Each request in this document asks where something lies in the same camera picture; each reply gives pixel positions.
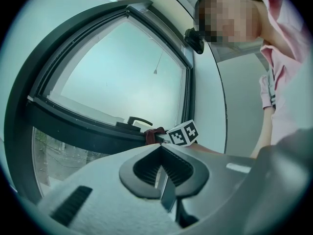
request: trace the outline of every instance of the pink shirt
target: pink shirt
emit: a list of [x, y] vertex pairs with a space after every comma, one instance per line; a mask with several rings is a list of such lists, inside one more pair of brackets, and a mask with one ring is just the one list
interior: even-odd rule
[[[311, 34], [289, 0], [263, 0], [263, 2], [268, 9], [269, 22], [283, 36], [294, 56], [294, 59], [289, 58], [274, 46], [267, 45], [266, 41], [263, 41], [260, 50], [274, 74], [276, 110], [271, 117], [273, 126], [271, 144], [276, 144], [298, 129], [285, 105], [282, 92], [305, 61], [311, 46]], [[260, 85], [264, 109], [271, 106], [266, 76], [260, 78]]]

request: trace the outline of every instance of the white label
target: white label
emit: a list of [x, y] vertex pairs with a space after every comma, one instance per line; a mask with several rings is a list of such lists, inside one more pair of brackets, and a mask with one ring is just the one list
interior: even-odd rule
[[251, 167], [243, 166], [243, 165], [239, 165], [239, 164], [233, 164], [233, 163], [228, 163], [226, 165], [226, 168], [231, 169], [231, 170], [235, 170], [235, 171], [239, 171], [239, 172], [243, 172], [243, 173], [249, 173], [251, 170]]

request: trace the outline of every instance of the vent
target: vent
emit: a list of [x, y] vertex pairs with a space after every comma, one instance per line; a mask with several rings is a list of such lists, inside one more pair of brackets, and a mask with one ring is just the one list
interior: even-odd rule
[[73, 220], [74, 216], [81, 209], [92, 189], [86, 186], [79, 186], [57, 210], [51, 215], [55, 221], [64, 226], [68, 226]]
[[154, 186], [160, 166], [163, 166], [175, 187], [187, 181], [193, 174], [191, 164], [161, 147], [135, 163], [134, 173], [142, 181]]

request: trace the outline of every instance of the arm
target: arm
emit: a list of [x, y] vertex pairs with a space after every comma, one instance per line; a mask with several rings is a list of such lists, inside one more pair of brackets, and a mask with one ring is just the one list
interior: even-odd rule
[[262, 147], [270, 145], [270, 140], [272, 136], [272, 119], [271, 116], [275, 112], [273, 107], [266, 107], [264, 109], [263, 125], [259, 140], [251, 154], [251, 158], [256, 159], [259, 154], [259, 151]]
[[196, 151], [205, 151], [205, 152], [210, 152], [210, 153], [215, 153], [215, 154], [222, 154], [222, 153], [219, 153], [219, 152], [216, 152], [216, 151], [212, 151], [200, 144], [197, 144], [197, 143], [192, 143], [191, 145], [187, 146], [187, 148], [191, 148], [193, 150], [196, 150]]

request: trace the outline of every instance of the dark window frame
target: dark window frame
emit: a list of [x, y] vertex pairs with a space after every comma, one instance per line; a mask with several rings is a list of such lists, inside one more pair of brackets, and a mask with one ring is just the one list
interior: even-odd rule
[[[88, 128], [89, 130], [95, 131], [96, 126], [101, 126], [103, 129], [107, 129], [107, 132], [103, 132], [107, 135], [115, 136], [116, 138], [121, 138], [121, 136], [124, 136], [125, 134], [131, 134], [135, 135], [134, 139], [140, 139], [144, 140], [144, 136], [142, 133], [134, 132], [128, 129], [121, 129], [120, 127], [112, 126], [105, 123], [100, 123], [98, 121], [89, 119], [87, 117], [84, 117], [82, 115], [76, 114], [72, 111], [69, 111], [61, 106], [58, 106], [57, 104], [49, 101], [46, 97], [49, 94], [49, 92], [53, 89], [56, 81], [59, 79], [60, 75], [62, 74], [66, 64], [70, 61], [72, 56], [76, 53], [77, 50], [80, 49], [80, 47], [91, 37], [97, 34], [97, 30], [101, 29], [102, 25], [111, 24], [114, 22], [114, 20], [121, 19], [124, 16], [132, 16], [135, 18], [139, 23], [147, 27], [149, 30], [151, 30], [161, 41], [163, 41], [169, 49], [174, 52], [174, 54], [180, 59], [180, 61], [183, 62], [183, 64], [186, 67], [186, 86], [185, 88], [185, 97], [183, 102], [183, 112], [182, 112], [182, 120], [187, 121], [190, 117], [189, 115], [189, 105], [190, 105], [190, 84], [191, 81], [189, 81], [190, 73], [187, 72], [189, 68], [193, 67], [193, 64], [190, 64], [189, 60], [181, 50], [175, 45], [175, 43], [171, 40], [170, 37], [168, 37], [160, 28], [157, 27], [156, 24], [154, 24], [151, 20], [146, 18], [144, 15], [142, 15], [139, 11], [135, 10], [131, 6], [127, 6], [124, 9], [116, 10], [115, 12], [109, 13], [105, 15], [103, 18], [99, 18], [88, 25], [84, 26], [75, 34], [73, 34], [70, 38], [68, 38], [56, 51], [55, 53], [50, 57], [48, 62], [45, 64], [44, 68], [41, 70], [39, 76], [37, 77], [35, 84], [33, 88], [31, 89], [31, 92], [29, 94], [30, 97], [30, 103], [33, 103], [35, 105], [40, 106], [41, 108], [45, 108], [46, 111], [51, 112], [51, 109], [58, 109], [58, 112], [54, 111], [55, 117], [63, 118], [64, 120], [68, 120], [72, 125], [78, 125], [79, 128]], [[72, 24], [71, 19], [67, 21], [68, 24]], [[35, 118], [44, 118], [44, 116], [41, 115], [35, 115]], [[48, 128], [40, 129], [44, 133], [50, 132]], [[79, 146], [75, 143], [75, 139], [63, 139], [61, 140], [65, 143], [68, 143], [70, 145], [84, 148], [84, 149], [90, 149], [90, 146]]]
[[[60, 141], [66, 140], [66, 138], [62, 137], [61, 133], [67, 135], [69, 133], [69, 128], [72, 128], [72, 130], [74, 129], [73, 123], [69, 121], [69, 119], [65, 120], [60, 117], [60, 111], [54, 112], [51, 109], [51, 105], [48, 104], [43, 104], [43, 107], [43, 105], [40, 105], [39, 103], [41, 100], [40, 97], [30, 96], [32, 95], [32, 93], [36, 95], [36, 93], [38, 92], [38, 90], [34, 90], [32, 88], [34, 87], [34, 84], [41, 84], [41, 80], [38, 80], [37, 77], [40, 73], [42, 75], [42, 69], [44, 65], [55, 53], [55, 51], [60, 47], [60, 45], [62, 45], [69, 37], [71, 37], [78, 30], [80, 30], [82, 27], [89, 24], [90, 22], [97, 20], [98, 18], [109, 13], [126, 10], [126, 8], [129, 12], [133, 10], [133, 8], [129, 8], [129, 5], [140, 10], [149, 7], [149, 5], [151, 4], [152, 2], [149, 0], [124, 0], [107, 3], [81, 12], [80, 14], [77, 14], [76, 16], [69, 19], [71, 20], [71, 23], [69, 23], [69, 21], [66, 21], [57, 28], [55, 28], [52, 32], [50, 32], [35, 47], [35, 49], [26, 59], [13, 84], [7, 103], [7, 110], [4, 121], [5, 152], [7, 162], [10, 168], [12, 180], [21, 196], [28, 198], [33, 203], [38, 203], [38, 201], [42, 197], [38, 188], [33, 165], [33, 128], [39, 127], [39, 130], [46, 133], [45, 130], [47, 130], [48, 128], [47, 125], [45, 126], [45, 124], [48, 123], [54, 125], [54, 129], [50, 129], [51, 131], [48, 131], [48, 133], [46, 134], [52, 136], [53, 138], [57, 138]], [[166, 41], [168, 40], [169, 42], [171, 42], [170, 39], [167, 39], [167, 36], [163, 36], [163, 39], [164, 38], [166, 39]], [[184, 61], [188, 61], [186, 56], [181, 58]], [[187, 69], [187, 71], [188, 73], [194, 73], [194, 69]], [[188, 84], [188, 90], [185, 90], [184, 104], [186, 105], [185, 108], [190, 108], [190, 110], [189, 113], [183, 114], [182, 120], [184, 121], [188, 120], [190, 117], [193, 118], [192, 112], [194, 112], [194, 110], [192, 110], [192, 108], [195, 105], [194, 101], [192, 102], [192, 100], [190, 99], [194, 97], [194, 93], [192, 93], [192, 88], [190, 88], [190, 85], [194, 84], [194, 82], [186, 79], [186, 83]], [[59, 131], [60, 134], [57, 135], [58, 132], [56, 131], [56, 127], [60, 123], [64, 125], [62, 126], [62, 131]], [[90, 130], [87, 129], [87, 127], [82, 126], [77, 126], [77, 128], [75, 129], [80, 136], [83, 136], [87, 132], [96, 139], [102, 139], [102, 142], [100, 142], [100, 144], [104, 144], [104, 146], [108, 145], [108, 141], [112, 141], [112, 137], [114, 137], [114, 131], [109, 129], [106, 130], [109, 132], [106, 134], [107, 136], [101, 133], [101, 131], [103, 131], [104, 129], [101, 129], [101, 131], [99, 131], [99, 129]], [[114, 147], [114, 145], [112, 146], [112, 143], [110, 143], [110, 146], [112, 146], [113, 149], [116, 150], [116, 153], [145, 145], [145, 137], [142, 133], [135, 133], [134, 131], [130, 130], [121, 131], [121, 129], [119, 129], [119, 137], [123, 140], [125, 144], [124, 147], [118, 148], [118, 145], [116, 144]], [[162, 142], [162, 139], [157, 138], [156, 141]], [[100, 144], [98, 145], [98, 148], [96, 150], [97, 152], [100, 151]]]

